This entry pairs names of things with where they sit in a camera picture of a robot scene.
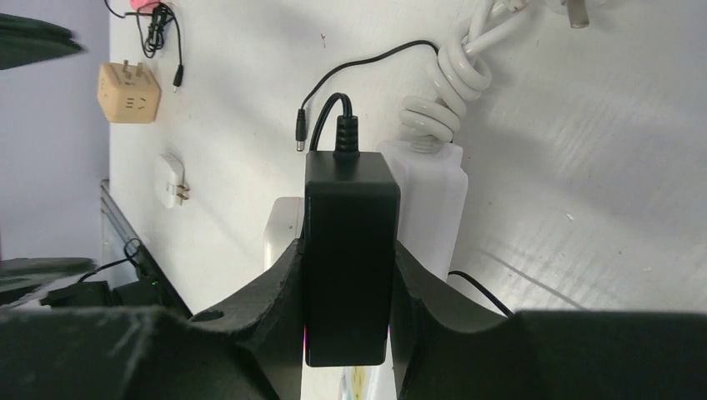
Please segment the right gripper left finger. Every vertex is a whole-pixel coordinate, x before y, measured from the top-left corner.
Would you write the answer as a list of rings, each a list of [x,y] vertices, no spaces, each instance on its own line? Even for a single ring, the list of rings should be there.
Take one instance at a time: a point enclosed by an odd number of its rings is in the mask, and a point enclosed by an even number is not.
[[[163,307],[1,314],[4,399],[297,399],[301,257],[185,319]]]

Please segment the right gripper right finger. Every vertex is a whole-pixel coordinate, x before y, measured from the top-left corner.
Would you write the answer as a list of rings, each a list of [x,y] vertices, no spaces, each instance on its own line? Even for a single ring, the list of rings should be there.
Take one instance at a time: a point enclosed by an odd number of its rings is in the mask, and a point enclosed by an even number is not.
[[[478,305],[396,250],[390,315],[400,399],[703,399],[699,313]]]

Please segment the black power adapter brick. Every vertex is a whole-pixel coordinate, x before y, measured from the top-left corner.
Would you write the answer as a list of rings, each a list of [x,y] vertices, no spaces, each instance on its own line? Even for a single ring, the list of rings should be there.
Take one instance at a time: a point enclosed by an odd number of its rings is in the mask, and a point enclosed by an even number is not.
[[[359,151],[355,116],[332,151],[308,153],[302,267],[310,367],[379,365],[389,329],[400,189],[379,152]]]

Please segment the long white power strip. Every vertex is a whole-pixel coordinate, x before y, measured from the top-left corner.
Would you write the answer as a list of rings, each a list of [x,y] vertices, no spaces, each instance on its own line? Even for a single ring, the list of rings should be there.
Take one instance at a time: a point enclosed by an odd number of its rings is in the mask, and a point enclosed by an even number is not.
[[[401,189],[399,241],[439,281],[446,281],[469,179],[464,151],[453,143],[468,105],[491,81],[484,50],[530,20],[527,1],[480,1],[458,22],[425,65],[435,99],[407,96],[399,111],[399,138],[381,142]]]

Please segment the tan cube adapter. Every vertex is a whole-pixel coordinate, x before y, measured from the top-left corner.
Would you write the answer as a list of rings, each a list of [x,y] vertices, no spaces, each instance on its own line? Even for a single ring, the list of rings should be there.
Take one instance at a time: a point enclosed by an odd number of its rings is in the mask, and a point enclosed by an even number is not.
[[[142,62],[104,62],[98,74],[98,102],[111,123],[153,123],[161,99],[152,71]]]

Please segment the pink adapter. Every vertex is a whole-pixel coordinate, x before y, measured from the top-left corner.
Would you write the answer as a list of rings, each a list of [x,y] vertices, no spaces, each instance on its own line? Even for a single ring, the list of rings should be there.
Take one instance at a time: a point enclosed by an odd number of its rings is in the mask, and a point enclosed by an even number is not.
[[[132,10],[136,13],[141,14],[151,14],[157,6],[159,6],[161,0],[129,0],[128,1]]]

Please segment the white cartoon cube adapter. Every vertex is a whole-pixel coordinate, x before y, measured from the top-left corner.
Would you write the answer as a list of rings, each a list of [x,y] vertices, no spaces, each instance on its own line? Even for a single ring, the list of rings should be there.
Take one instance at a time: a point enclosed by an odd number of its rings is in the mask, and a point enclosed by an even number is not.
[[[301,236],[304,199],[279,197],[272,206],[263,233],[263,270],[270,269],[290,243]]]

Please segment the small black adapter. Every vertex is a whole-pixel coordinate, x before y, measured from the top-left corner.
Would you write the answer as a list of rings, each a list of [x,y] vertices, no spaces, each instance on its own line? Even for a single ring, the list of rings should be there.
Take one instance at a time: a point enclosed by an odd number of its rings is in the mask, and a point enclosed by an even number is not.
[[[138,36],[141,43],[143,55],[147,59],[153,59],[157,53],[164,50],[167,41],[168,30],[173,28],[176,33],[176,46],[178,64],[173,76],[173,92],[177,92],[183,85],[184,61],[183,61],[183,39],[180,23],[173,8],[162,1],[154,8],[151,14],[141,14],[134,12],[130,7],[129,11],[117,12],[110,1],[103,1],[104,7],[116,18],[134,18],[138,29]]]

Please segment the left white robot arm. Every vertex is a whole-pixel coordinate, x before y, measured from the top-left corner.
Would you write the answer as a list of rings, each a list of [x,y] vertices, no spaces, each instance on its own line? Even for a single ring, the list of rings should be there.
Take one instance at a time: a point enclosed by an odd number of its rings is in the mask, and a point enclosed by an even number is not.
[[[126,258],[99,267],[90,258],[40,257],[1,261],[1,309],[37,301],[50,308],[140,307],[160,305],[158,282],[138,279],[113,287],[94,278]]]

